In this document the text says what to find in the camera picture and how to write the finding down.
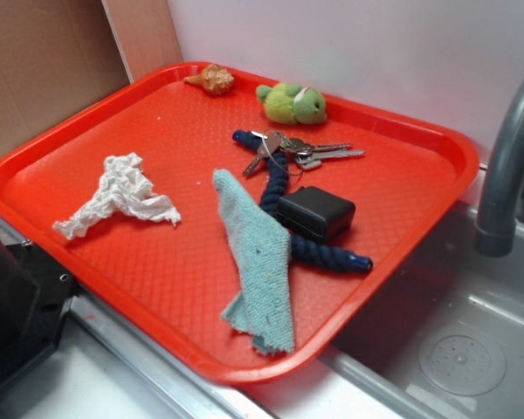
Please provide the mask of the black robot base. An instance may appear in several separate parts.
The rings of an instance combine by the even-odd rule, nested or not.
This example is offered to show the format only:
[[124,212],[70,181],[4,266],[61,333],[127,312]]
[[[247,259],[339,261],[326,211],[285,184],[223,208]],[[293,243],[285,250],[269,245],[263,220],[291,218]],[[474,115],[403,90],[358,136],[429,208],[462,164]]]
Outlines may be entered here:
[[74,286],[37,244],[0,239],[0,391],[56,351]]

